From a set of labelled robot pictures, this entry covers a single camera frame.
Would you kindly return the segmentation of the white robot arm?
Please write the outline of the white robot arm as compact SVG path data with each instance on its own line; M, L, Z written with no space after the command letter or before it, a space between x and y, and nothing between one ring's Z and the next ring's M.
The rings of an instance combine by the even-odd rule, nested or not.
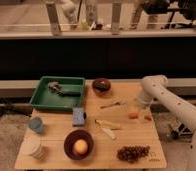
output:
M196 171L196 106L169 91L167 84L165 75L145 76L136 99L150 105L156 98L193 133L186 171Z

